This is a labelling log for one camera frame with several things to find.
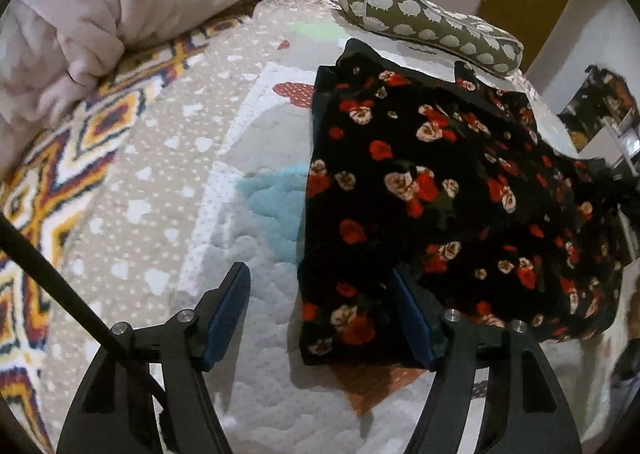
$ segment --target pink blanket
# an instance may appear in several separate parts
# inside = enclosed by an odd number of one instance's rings
[[[0,180],[125,49],[197,26],[241,0],[12,0],[0,24]]]

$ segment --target floral garment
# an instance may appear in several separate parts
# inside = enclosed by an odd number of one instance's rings
[[[306,186],[300,345],[306,363],[414,365],[386,294],[404,264],[444,307],[520,319],[540,341],[589,337],[618,306],[618,184],[558,155],[526,95],[456,63],[456,83],[350,40],[320,68]]]

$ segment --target patterned rug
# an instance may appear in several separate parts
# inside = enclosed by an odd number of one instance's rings
[[[251,9],[243,7],[172,42],[125,56],[56,129],[36,138],[0,184],[0,208],[51,264],[62,264],[66,239],[140,115],[202,58],[212,37],[245,23]],[[31,438],[52,453],[38,394],[49,321],[48,294],[0,251],[0,394]]]

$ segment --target patterned pillow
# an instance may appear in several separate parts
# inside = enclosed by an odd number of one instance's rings
[[[452,13],[428,0],[339,0],[349,21],[390,37],[423,42],[498,76],[513,74],[522,43],[481,18]]]

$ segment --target fabric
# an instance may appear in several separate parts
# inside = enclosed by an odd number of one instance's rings
[[[492,325],[523,320],[540,341],[612,323],[625,196],[602,161],[538,137],[524,94],[481,84],[462,62],[449,84],[351,40],[320,69],[312,109],[306,362],[411,364],[386,297],[400,263],[443,306]]]
[[[241,0],[12,0],[0,30],[0,178],[126,49],[150,46]]]
[[[524,47],[507,31],[428,0],[339,0],[346,17],[390,37],[436,46],[498,76],[513,74]]]
[[[118,150],[167,85],[202,58],[212,37],[247,22],[245,15],[209,21],[153,50],[124,58],[113,75],[61,121],[42,133],[0,183],[0,209],[56,268]],[[101,232],[101,221],[92,228]],[[51,299],[0,251],[0,393],[31,437],[53,452],[42,417],[40,375],[47,360]],[[54,348],[52,354],[57,356]],[[75,368],[67,366],[65,377]],[[56,416],[62,422],[64,414]]]
[[[618,125],[632,112],[638,118],[638,105],[626,80],[610,69],[589,66],[587,78],[558,117],[566,125],[578,150],[582,150],[602,129],[608,116]]]

